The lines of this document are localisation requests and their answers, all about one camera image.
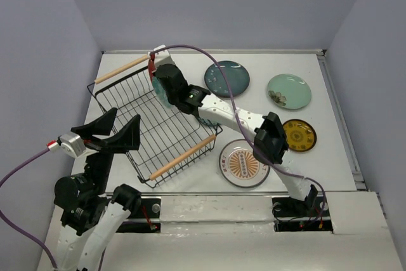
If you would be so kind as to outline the red and teal floral plate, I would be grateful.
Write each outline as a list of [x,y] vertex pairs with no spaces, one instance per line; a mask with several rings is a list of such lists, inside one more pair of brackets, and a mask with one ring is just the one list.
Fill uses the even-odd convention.
[[163,107],[170,109],[172,107],[172,105],[169,103],[167,96],[166,96],[166,92],[165,92],[164,88],[162,87],[161,83],[155,77],[155,74],[154,74],[155,71],[156,71],[155,55],[152,54],[152,55],[150,55],[150,58],[148,61],[148,73],[150,76],[150,81],[151,81],[152,87],[153,87],[155,94],[156,94],[158,100],[160,101],[161,105]]

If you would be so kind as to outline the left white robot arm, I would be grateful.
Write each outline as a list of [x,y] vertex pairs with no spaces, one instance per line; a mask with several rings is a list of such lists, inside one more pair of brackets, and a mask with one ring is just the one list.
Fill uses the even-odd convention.
[[117,109],[94,121],[73,127],[57,143],[69,156],[85,156],[84,171],[55,183],[54,203],[62,208],[62,228],[56,249],[56,270],[95,270],[107,244],[120,225],[137,215],[141,193],[122,184],[105,197],[112,161],[140,147],[140,115],[111,135]]

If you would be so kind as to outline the white orange sunburst plate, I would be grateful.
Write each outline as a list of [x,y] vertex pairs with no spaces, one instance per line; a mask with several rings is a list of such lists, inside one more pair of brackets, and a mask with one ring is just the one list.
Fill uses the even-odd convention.
[[270,174],[270,167],[259,162],[251,146],[243,139],[227,143],[219,155],[219,169],[223,177],[240,188],[255,188]]

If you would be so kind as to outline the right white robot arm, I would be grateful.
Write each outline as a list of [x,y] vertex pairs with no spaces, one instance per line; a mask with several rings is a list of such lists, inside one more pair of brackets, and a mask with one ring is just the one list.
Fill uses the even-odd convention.
[[197,119],[238,131],[252,148],[253,156],[274,169],[285,185],[297,214],[307,215],[315,209],[317,190],[322,187],[294,166],[283,162],[289,146],[278,115],[273,112],[261,115],[236,108],[210,91],[187,83],[174,64],[156,67],[154,63],[149,63],[148,73],[157,96],[164,103]]

